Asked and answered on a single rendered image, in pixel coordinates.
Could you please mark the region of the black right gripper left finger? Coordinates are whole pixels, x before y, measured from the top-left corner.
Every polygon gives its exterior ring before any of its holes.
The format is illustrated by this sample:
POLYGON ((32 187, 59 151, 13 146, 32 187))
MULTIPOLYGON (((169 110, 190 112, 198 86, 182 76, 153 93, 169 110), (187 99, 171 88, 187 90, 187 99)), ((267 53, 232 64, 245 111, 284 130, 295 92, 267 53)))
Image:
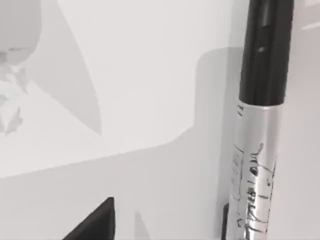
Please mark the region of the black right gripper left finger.
POLYGON ((62 240, 115 240, 115 235, 115 198, 110 196, 62 240))

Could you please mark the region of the silver and black marker pen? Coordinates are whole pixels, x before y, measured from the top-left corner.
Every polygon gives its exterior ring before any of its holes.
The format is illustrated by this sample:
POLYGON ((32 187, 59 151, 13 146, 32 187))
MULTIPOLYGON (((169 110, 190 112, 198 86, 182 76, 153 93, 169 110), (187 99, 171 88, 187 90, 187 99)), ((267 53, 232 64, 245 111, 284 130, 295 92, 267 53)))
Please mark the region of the silver and black marker pen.
POLYGON ((249 0, 226 240, 267 240, 295 0, 249 0))

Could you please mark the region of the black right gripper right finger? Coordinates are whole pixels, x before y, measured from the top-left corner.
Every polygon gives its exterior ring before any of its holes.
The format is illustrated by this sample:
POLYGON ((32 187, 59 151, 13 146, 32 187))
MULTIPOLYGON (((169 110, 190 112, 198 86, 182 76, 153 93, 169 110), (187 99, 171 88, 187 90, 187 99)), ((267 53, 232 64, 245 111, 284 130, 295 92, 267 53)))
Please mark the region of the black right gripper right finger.
POLYGON ((222 227, 221 227, 221 240, 226 240, 227 234, 227 224, 228 224, 228 214, 229 214, 229 203, 223 206, 223 215, 222 215, 222 227))

